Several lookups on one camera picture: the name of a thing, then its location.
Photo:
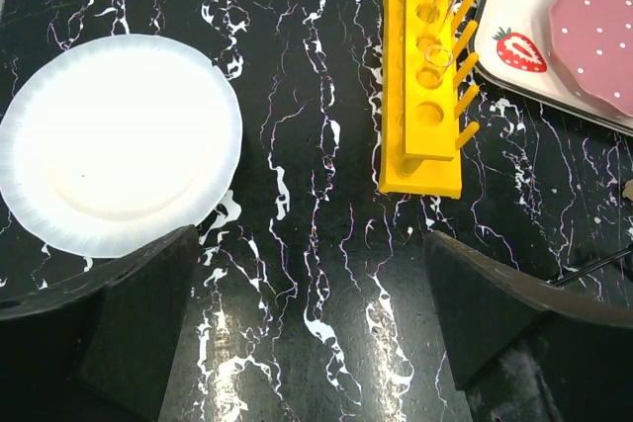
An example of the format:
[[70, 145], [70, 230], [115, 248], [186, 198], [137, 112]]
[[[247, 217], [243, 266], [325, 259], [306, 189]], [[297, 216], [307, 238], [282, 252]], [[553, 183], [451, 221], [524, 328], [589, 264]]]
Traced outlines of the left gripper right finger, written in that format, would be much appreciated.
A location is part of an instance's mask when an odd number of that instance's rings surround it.
[[475, 421], [629, 421], [632, 312], [436, 231], [423, 262], [453, 381]]

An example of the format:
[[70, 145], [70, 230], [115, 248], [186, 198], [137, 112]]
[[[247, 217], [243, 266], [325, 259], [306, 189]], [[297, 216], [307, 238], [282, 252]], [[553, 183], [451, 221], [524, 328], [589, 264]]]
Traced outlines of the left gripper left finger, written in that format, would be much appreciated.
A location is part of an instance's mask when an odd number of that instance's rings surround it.
[[194, 267], [195, 226], [1, 303], [4, 421], [155, 421]]

